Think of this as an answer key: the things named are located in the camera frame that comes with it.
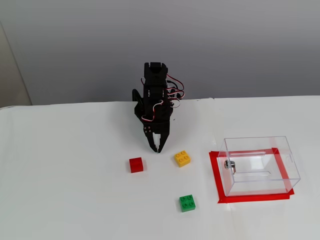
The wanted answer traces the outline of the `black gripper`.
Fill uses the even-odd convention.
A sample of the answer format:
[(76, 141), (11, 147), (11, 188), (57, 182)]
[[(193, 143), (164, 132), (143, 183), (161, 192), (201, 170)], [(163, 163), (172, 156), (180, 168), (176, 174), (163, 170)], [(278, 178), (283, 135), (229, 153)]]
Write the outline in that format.
[[(141, 105), (141, 122), (143, 132), (150, 148), (160, 153), (170, 134), (171, 103), (152, 103)], [(160, 135), (159, 149), (157, 149), (153, 134)]]

